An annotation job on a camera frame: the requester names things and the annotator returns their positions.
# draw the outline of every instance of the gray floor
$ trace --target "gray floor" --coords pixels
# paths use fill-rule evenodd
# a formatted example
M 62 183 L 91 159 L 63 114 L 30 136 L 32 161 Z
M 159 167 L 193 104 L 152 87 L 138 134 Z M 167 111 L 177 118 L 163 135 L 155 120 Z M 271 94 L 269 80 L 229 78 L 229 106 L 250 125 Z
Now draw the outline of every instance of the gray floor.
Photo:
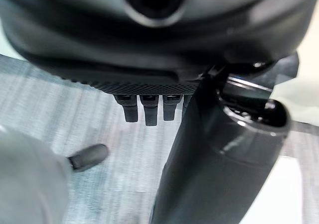
M 66 224 L 147 224 L 161 169 L 177 132 L 159 107 L 156 127 L 126 123 L 111 95 L 63 81 L 0 55 L 0 123 L 39 138 L 60 154 L 102 142 L 111 156 L 76 174 Z M 304 178 L 304 223 L 319 224 L 319 128 L 294 123 L 283 154 L 298 158 Z

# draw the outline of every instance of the white surface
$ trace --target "white surface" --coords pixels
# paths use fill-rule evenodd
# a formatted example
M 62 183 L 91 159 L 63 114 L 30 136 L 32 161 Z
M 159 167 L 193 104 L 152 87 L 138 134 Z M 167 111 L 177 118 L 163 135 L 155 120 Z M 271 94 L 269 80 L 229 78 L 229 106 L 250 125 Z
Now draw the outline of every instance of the white surface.
M 0 54 L 15 58 L 15 59 L 19 59 L 19 60 L 25 60 L 12 48 L 12 46 L 9 44 L 8 40 L 6 39 L 3 32 L 1 19 L 0 19 Z
M 302 190 L 298 161 L 279 157 L 240 224 L 302 224 Z

